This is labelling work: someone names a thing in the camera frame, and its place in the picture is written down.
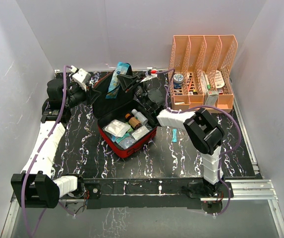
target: black bag lid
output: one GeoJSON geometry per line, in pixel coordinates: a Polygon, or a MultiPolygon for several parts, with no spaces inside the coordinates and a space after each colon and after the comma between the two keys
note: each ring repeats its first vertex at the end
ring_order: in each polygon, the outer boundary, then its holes
{"type": "MultiPolygon", "coordinates": [[[[104,78],[101,78],[94,85],[94,89],[101,92],[101,95],[92,104],[93,115],[97,119],[102,118],[104,115],[108,114],[113,110],[116,110],[117,108],[130,102],[134,98],[134,92],[125,93],[122,87],[119,86],[116,98],[106,99],[113,72],[114,71],[108,73],[104,78]]],[[[128,68],[126,75],[133,75],[131,66],[128,68]]]]}

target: small box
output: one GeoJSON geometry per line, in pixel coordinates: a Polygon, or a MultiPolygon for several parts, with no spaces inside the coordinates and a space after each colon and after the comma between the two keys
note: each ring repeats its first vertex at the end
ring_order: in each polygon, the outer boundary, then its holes
{"type": "Polygon", "coordinates": [[[205,103],[207,106],[214,106],[217,102],[219,93],[217,91],[208,91],[205,95],[205,103]]]}

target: gray floor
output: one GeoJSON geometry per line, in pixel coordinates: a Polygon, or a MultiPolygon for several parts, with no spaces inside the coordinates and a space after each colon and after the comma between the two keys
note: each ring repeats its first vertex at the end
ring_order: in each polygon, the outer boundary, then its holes
{"type": "MultiPolygon", "coordinates": [[[[28,209],[34,227],[41,209],[28,209]]],[[[12,238],[27,237],[21,210],[12,238]]],[[[267,200],[232,201],[213,218],[185,208],[108,208],[86,210],[75,219],[60,206],[48,209],[36,238],[276,238],[279,237],[267,200]]]]}

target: plastic bag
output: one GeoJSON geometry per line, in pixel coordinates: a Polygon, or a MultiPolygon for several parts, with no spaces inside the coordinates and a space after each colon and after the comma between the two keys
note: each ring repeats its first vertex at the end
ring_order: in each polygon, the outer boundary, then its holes
{"type": "Polygon", "coordinates": [[[146,135],[149,132],[149,129],[147,129],[146,126],[141,126],[138,128],[136,131],[132,132],[132,136],[134,137],[135,140],[139,140],[142,138],[144,135],[146,135]]]}
{"type": "Polygon", "coordinates": [[[132,136],[124,138],[118,145],[121,146],[124,150],[131,147],[135,143],[135,140],[132,136]]]}
{"type": "Polygon", "coordinates": [[[120,122],[119,120],[113,120],[110,124],[104,127],[103,130],[116,137],[123,137],[130,128],[131,126],[128,124],[120,122]]]}

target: bottle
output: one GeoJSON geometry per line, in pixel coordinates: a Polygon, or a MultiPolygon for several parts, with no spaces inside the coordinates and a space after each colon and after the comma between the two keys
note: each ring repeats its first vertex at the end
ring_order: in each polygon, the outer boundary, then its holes
{"type": "Polygon", "coordinates": [[[138,119],[136,119],[130,113],[125,115],[125,119],[133,127],[134,130],[136,130],[136,129],[138,129],[138,128],[140,128],[142,126],[142,124],[138,121],[138,119]]]}
{"type": "Polygon", "coordinates": [[[138,112],[136,109],[133,109],[132,113],[135,116],[135,118],[140,121],[142,125],[145,125],[148,122],[148,119],[141,112],[138,112]]]}

